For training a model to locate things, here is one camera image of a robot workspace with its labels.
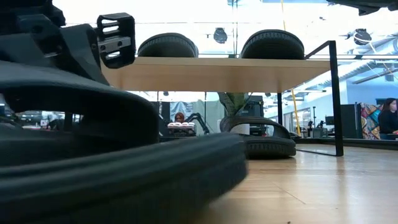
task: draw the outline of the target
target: screen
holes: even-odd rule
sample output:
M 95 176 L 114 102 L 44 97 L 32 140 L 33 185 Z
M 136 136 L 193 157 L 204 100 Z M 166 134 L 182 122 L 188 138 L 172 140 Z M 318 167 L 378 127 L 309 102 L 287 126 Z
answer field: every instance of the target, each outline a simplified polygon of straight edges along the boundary
M 325 117 L 326 125 L 335 125 L 335 117 L 333 116 L 326 116 Z

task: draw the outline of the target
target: woman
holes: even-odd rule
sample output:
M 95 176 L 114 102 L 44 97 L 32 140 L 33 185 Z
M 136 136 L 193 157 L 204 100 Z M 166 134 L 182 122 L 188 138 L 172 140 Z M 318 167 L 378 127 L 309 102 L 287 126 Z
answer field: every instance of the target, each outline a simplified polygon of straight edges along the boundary
M 178 112 L 175 114 L 174 116 L 174 122 L 178 122 L 178 123 L 184 123 L 185 121 L 185 117 L 184 114 L 181 112 Z
M 388 98 L 383 104 L 379 114 L 380 139 L 395 140 L 394 136 L 388 134 L 398 134 L 398 113 L 397 100 Z

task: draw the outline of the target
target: yellow pole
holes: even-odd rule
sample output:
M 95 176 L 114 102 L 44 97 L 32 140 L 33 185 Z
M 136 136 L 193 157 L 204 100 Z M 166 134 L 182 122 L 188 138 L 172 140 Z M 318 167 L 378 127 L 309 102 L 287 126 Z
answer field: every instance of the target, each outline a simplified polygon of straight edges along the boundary
M 295 117 L 296 117 L 296 124 L 297 124 L 297 134 L 300 136 L 301 135 L 301 131 L 300 131 L 299 116 L 297 116 L 296 97 L 294 95 L 294 90 L 293 89 L 292 89 L 292 96 L 293 96 L 294 114 L 295 114 Z
M 285 12 L 284 12 L 284 0 L 280 0 L 280 4 L 282 5 L 282 15 L 283 15 L 283 17 L 284 17 L 284 30 L 286 31 Z M 299 136 L 301 136 L 299 117 L 297 116 L 296 97 L 295 97 L 295 95 L 294 95 L 294 90 L 291 89 L 291 91 L 292 91 L 292 96 L 293 96 L 294 114 L 295 114 L 295 117 L 296 117 L 296 124 L 297 124 L 297 134 L 298 134 Z

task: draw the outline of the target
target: green leaves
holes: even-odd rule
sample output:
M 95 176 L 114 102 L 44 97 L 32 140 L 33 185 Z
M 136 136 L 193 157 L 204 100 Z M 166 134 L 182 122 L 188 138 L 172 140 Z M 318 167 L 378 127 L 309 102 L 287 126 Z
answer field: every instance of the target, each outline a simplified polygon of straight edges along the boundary
M 228 116 L 234 116 L 245 104 L 247 93 L 218 92 L 221 104 L 225 107 Z

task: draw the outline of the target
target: computer monitor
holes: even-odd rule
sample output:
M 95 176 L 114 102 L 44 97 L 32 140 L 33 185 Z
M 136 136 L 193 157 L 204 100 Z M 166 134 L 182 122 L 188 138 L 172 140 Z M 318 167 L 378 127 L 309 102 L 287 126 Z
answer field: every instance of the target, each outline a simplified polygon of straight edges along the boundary
M 325 123 L 326 123 L 326 125 L 335 125 L 335 117 L 334 116 L 326 116 Z
M 0 103 L 0 116 L 6 115 L 6 105 L 4 103 Z

